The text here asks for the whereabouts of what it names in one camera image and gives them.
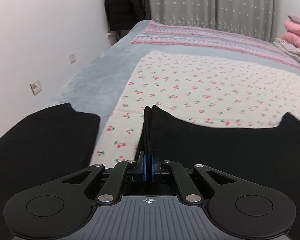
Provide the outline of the black pants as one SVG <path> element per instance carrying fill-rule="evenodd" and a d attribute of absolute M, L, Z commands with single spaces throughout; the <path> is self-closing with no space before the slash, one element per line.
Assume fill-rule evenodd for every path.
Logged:
<path fill-rule="evenodd" d="M 146 107 L 140 141 L 146 139 L 160 160 L 204 164 L 286 194 L 296 205 L 289 234 L 300 239 L 300 120 L 293 115 L 272 128 L 213 128 Z"/>

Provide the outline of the folded black garment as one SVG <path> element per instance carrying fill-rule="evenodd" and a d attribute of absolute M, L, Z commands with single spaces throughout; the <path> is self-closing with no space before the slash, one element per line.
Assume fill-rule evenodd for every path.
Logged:
<path fill-rule="evenodd" d="M 11 235 L 3 209 L 12 196 L 89 166 L 100 120 L 64 103 L 28 115 L 0 138 L 0 239 Z"/>

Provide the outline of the grey bed sheet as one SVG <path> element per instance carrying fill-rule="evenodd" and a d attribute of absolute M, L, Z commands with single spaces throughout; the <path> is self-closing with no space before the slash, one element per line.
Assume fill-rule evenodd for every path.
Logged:
<path fill-rule="evenodd" d="M 148 20 L 139 22 L 124 38 L 83 67 L 49 98 L 46 107 L 68 102 L 77 111 L 97 114 L 101 118 L 100 128 L 104 128 L 137 63 L 152 50 L 253 62 L 300 76 L 300 68 L 249 54 L 205 47 L 133 44 L 148 24 Z"/>

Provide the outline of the cherry print blanket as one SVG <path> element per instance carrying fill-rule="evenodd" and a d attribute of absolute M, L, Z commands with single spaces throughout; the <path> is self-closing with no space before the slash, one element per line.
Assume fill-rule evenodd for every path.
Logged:
<path fill-rule="evenodd" d="M 154 105 L 198 125 L 274 127 L 287 112 L 300 120 L 300 67 L 151 51 L 126 83 L 91 163 L 113 167 L 134 158 L 143 111 Z"/>

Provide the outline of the pink folded clothes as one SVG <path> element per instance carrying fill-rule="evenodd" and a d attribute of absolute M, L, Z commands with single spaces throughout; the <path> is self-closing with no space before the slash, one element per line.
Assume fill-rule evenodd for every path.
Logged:
<path fill-rule="evenodd" d="M 288 18 L 289 20 L 284 22 L 286 32 L 282 34 L 281 38 L 300 48 L 300 18 L 295 16 L 288 16 Z"/>

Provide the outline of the striped folded garment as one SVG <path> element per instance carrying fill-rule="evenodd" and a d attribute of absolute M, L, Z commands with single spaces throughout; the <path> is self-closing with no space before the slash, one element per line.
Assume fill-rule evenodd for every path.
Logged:
<path fill-rule="evenodd" d="M 275 38 L 273 45 L 300 63 L 300 48 L 297 48 L 281 38 Z"/>

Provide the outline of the pink striped blanket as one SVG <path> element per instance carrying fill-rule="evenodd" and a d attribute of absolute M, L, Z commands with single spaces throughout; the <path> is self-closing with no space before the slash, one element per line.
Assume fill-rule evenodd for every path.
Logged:
<path fill-rule="evenodd" d="M 292 57 L 269 42 L 207 28 L 164 25 L 151 21 L 132 42 L 134 44 L 221 49 L 253 55 L 262 59 L 300 68 L 298 61 L 295 61 Z"/>

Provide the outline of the white wall socket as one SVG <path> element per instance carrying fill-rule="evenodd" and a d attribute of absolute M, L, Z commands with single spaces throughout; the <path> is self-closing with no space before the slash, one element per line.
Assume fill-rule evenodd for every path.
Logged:
<path fill-rule="evenodd" d="M 42 86 L 40 84 L 39 79 L 30 83 L 30 88 L 34 96 L 38 95 L 42 91 Z"/>

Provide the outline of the grey star curtain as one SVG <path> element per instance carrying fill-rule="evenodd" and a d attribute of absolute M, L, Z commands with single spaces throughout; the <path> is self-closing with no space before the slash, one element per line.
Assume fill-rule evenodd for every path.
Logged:
<path fill-rule="evenodd" d="M 152 20 L 241 34 L 271 42 L 277 0 L 149 0 Z"/>

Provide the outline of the dark hanging clothes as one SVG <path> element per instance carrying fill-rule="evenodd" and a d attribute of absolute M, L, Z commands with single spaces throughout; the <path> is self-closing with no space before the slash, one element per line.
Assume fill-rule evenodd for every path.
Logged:
<path fill-rule="evenodd" d="M 111 32 L 130 30 L 151 19 L 149 0 L 104 0 L 104 7 Z"/>

